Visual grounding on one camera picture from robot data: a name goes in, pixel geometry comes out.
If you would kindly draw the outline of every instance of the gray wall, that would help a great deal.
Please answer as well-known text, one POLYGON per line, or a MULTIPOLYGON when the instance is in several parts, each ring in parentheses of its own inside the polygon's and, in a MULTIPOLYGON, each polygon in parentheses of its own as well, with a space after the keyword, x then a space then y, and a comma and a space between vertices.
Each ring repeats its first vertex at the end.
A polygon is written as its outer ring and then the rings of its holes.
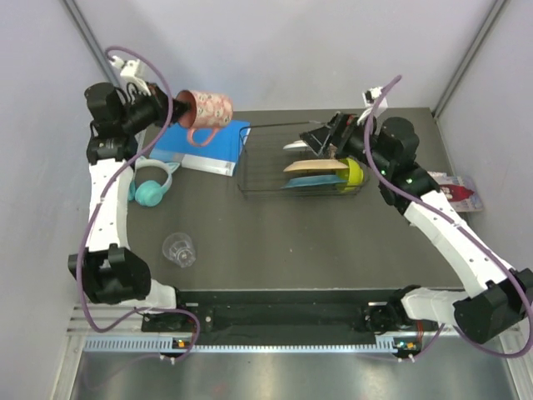
POLYGON ((519 269, 533 259, 532 15, 533 2, 510 2, 441 118, 452 163, 486 206, 473 228, 519 269))
POLYGON ((398 73, 392 107, 434 107, 492 0, 77 2, 103 46, 134 47, 174 91, 264 110, 362 107, 398 73))
POLYGON ((76 299, 67 255, 87 221, 83 90, 102 81, 57 0, 0 13, 0 398, 52 388, 76 299))

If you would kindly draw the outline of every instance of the clear glass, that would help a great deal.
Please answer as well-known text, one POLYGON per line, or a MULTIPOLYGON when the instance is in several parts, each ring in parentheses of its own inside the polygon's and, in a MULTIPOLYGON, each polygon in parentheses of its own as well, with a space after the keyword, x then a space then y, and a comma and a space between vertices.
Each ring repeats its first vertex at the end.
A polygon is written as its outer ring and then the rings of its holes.
POLYGON ((197 259, 191 238, 181 232, 173 233, 165 239, 163 255, 182 268, 190 267, 197 259))

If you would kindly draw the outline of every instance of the wire dish rack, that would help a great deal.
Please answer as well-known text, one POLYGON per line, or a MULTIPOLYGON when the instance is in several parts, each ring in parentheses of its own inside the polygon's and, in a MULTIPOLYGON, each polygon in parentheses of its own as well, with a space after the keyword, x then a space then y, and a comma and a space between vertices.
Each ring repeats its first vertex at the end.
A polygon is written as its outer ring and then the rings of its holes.
POLYGON ((251 125, 240 131, 238 152, 242 150, 237 165, 237 186, 246 198, 296 198, 296 197, 346 197, 359 193, 368 181, 368 171, 363 170, 363 182, 356 186, 335 183, 321 186, 284 188, 292 178, 316 176, 318 172, 294 173, 283 170, 295 161, 333 158, 332 152, 317 157, 311 149, 288 151, 283 147, 296 140, 299 134, 323 126, 323 122, 306 121, 251 125))

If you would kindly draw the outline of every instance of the mug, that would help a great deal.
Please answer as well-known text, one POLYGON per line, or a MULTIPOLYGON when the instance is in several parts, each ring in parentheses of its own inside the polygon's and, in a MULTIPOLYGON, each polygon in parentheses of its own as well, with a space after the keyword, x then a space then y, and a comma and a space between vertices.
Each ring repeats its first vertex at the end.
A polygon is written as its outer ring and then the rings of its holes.
POLYGON ((178 123, 187 129, 187 141, 196 147, 204 147, 227 126, 233 117, 232 100, 225 94, 182 90, 176 100, 191 104, 191 109, 179 118, 178 123), (199 128, 212 128, 209 137, 202 143, 194 141, 194 132, 199 128))

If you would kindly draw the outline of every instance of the headphones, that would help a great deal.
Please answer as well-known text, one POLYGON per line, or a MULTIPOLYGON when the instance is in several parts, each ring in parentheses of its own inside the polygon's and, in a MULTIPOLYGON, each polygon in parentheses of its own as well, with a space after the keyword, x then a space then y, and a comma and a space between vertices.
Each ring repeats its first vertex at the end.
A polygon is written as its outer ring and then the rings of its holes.
POLYGON ((172 173, 180 166, 179 162, 163 162, 159 160, 147 159, 146 157, 139 157, 135 162, 135 171, 145 167, 157 167, 167 173, 167 180, 162 185, 156 181, 146 181, 135 188, 135 176, 132 183, 130 183, 127 199, 131 202, 135 200, 137 203, 145 207, 155 207, 163 199, 163 195, 168 192, 172 185, 172 173))

